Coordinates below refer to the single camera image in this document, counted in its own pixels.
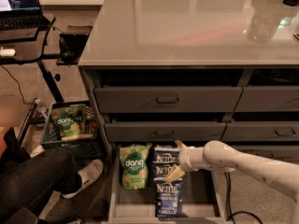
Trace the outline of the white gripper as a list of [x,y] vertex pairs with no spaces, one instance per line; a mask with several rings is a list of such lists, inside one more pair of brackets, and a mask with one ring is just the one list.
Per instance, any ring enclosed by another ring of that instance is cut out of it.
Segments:
[[165,176],[164,182],[171,183],[179,180],[185,175],[185,172],[196,172],[204,168],[204,158],[202,147],[186,147],[179,141],[175,141],[178,149],[181,149],[178,155],[179,165],[174,164],[170,172]]

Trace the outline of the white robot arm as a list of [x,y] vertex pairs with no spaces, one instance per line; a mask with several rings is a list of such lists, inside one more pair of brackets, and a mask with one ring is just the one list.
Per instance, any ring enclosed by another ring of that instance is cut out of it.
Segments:
[[178,165],[164,178],[170,183],[188,172],[238,170],[294,200],[291,224],[299,224],[299,165],[238,151],[221,141],[203,147],[187,147],[176,140]]

